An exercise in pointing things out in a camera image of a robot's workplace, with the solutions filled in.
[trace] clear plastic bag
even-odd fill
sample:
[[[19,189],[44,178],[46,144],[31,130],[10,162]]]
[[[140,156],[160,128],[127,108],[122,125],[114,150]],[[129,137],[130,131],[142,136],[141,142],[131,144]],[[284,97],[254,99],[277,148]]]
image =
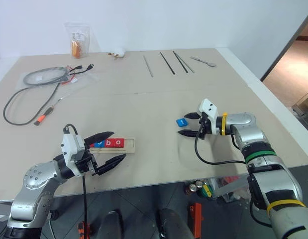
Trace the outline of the clear plastic bag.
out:
[[[90,26],[70,22],[64,25],[70,39],[71,55],[75,58],[86,57],[90,47]]]

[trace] screwdriver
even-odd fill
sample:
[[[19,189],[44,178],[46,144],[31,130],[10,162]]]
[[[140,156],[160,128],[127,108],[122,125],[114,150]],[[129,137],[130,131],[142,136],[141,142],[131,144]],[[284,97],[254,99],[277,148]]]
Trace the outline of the screwdriver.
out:
[[[54,109],[55,105],[56,105],[57,103],[59,103],[61,100],[62,100],[62,98],[58,99],[58,101],[57,101],[54,105],[51,105],[51,106],[44,112],[44,114],[41,115],[41,116],[37,119],[36,122],[34,122],[34,125],[39,126],[40,123],[45,119],[45,117],[53,112],[53,109]]]

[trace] floor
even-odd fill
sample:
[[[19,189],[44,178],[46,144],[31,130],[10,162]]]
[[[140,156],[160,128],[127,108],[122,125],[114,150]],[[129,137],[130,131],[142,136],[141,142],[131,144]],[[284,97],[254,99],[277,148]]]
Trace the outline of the floor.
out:
[[[308,166],[292,168],[299,181],[304,204],[308,206]],[[250,217],[247,200],[225,203],[223,200],[209,201],[197,194],[187,196],[184,183],[171,183],[101,193],[88,194],[88,221],[97,229],[104,216],[112,210],[121,212],[124,224],[124,239],[158,239],[155,213],[161,208],[175,210],[187,221],[188,205],[202,203],[202,239],[274,239],[270,228],[256,224]],[[78,222],[83,220],[83,196],[58,198],[54,204],[61,216],[52,221],[56,239],[78,239]],[[268,222],[266,212],[255,212],[255,216]],[[0,223],[0,231],[5,226]],[[44,226],[42,239],[52,239],[48,224]]]
[[[295,41],[263,83],[286,106],[308,92],[308,41]]]

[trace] metal rod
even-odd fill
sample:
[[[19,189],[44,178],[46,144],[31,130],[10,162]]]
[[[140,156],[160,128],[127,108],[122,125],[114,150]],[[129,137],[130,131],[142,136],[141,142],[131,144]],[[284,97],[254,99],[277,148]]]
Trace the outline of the metal rod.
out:
[[[173,51],[175,57],[177,58],[177,60],[179,61],[179,63],[182,65],[183,69],[185,70],[186,73],[188,73],[187,69],[184,67],[183,63],[180,61],[180,59],[178,58],[178,56],[176,55],[176,53]]]
[[[175,54],[178,56],[178,58],[179,59],[181,59],[181,61],[189,68],[189,70],[191,70],[193,73],[194,73],[194,71],[193,71],[193,69],[180,57],[180,55],[178,55],[176,52],[175,52]]]
[[[154,77],[154,75],[153,75],[152,71],[150,70],[149,65],[148,65],[148,62],[147,62],[147,60],[146,60],[146,58],[145,58],[144,55],[143,55],[143,57],[144,57],[144,61],[145,61],[145,63],[146,63],[147,69],[148,69],[148,71],[149,71],[151,77]]]
[[[171,68],[171,66],[169,65],[169,63],[167,62],[167,60],[165,59],[163,53],[160,53],[162,55],[162,57],[164,58],[164,60],[166,61],[166,64],[168,65],[169,69],[172,71],[173,74],[175,74],[175,72],[173,71],[173,69]]]

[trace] table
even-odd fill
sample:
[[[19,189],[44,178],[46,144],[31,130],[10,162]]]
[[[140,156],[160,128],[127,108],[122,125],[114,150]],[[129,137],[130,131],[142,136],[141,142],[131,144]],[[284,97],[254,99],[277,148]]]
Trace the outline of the table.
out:
[[[287,167],[308,164],[308,152],[304,152],[281,124],[281,119],[222,57],[221,50],[177,50],[194,74],[185,73],[172,51],[162,52],[175,75],[159,51],[127,52],[122,59],[105,53],[91,53],[82,59],[72,59],[69,55],[20,57],[0,82],[0,201],[13,200],[28,168],[61,153],[62,129],[67,123],[74,124],[82,137],[114,131],[116,136],[136,138],[136,152],[129,154],[115,169],[102,176],[92,177],[87,173],[88,193],[246,173],[245,166],[240,164],[212,166],[200,162],[194,153],[194,139],[177,134],[180,128],[176,119],[195,112],[203,98],[211,100],[220,114],[253,113]],[[214,62],[217,67],[208,67],[190,56]],[[98,82],[63,99],[42,125],[12,126],[3,120],[2,109],[15,92],[22,73],[90,63],[95,65],[90,74]],[[13,105],[9,118],[14,121],[30,118],[50,93],[49,87],[29,91]],[[197,127],[198,123],[190,121],[189,126]],[[229,136],[208,135],[205,141],[199,141],[198,148],[209,161],[243,160]],[[96,156],[99,165],[108,159],[104,154]],[[60,186],[55,195],[80,193],[81,178],[72,178]]]

